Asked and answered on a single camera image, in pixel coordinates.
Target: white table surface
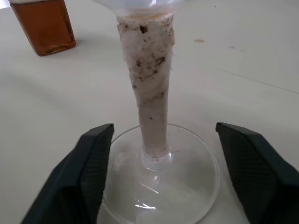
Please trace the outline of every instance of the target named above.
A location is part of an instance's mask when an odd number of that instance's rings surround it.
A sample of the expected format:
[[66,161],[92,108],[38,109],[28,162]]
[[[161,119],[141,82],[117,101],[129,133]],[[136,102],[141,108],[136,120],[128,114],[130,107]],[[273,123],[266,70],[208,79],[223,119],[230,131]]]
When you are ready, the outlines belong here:
[[[84,132],[114,123],[117,136],[138,124],[115,16],[89,0],[66,5],[78,45],[45,57],[33,52],[12,9],[0,10],[2,224],[21,221]],[[176,14],[169,122],[199,135],[222,171],[201,224],[248,224],[216,122],[261,133],[299,169],[298,21],[298,0],[189,0]]]

